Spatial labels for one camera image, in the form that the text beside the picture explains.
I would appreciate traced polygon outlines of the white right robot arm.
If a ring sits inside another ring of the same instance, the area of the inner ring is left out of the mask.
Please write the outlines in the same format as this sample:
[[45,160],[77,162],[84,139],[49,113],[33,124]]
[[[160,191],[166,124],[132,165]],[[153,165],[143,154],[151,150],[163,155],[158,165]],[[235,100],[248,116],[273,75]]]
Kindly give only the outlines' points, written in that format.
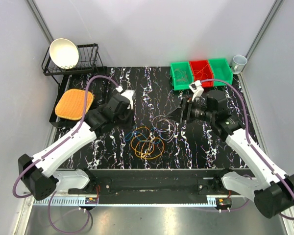
[[210,124],[213,132],[240,156],[256,178],[251,180],[226,169],[212,183],[216,193],[234,191],[254,202],[266,218],[294,206],[294,174],[289,176],[279,168],[250,138],[247,127],[229,114],[222,91],[209,91],[204,105],[196,96],[184,98],[168,118],[179,123],[201,120]]

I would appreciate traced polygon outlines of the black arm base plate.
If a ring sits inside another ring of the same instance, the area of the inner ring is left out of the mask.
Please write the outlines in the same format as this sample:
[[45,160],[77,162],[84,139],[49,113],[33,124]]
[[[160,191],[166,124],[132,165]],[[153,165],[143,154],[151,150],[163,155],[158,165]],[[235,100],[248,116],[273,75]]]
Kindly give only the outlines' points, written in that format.
[[95,181],[90,189],[69,189],[69,194],[99,193],[104,204],[187,204],[206,203],[207,195],[227,197],[228,190],[217,183],[222,169],[98,169],[90,171]]

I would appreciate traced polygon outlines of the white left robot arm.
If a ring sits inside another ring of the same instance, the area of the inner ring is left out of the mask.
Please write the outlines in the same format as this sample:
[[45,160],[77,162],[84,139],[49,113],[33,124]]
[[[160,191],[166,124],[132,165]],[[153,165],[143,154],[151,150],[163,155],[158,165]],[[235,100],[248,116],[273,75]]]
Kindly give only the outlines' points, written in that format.
[[96,191],[97,178],[87,169],[59,170],[59,166],[87,144],[117,126],[130,126],[134,115],[133,90],[111,97],[108,103],[90,110],[67,134],[32,157],[18,159],[19,177],[37,201],[55,191],[76,190],[85,194]]

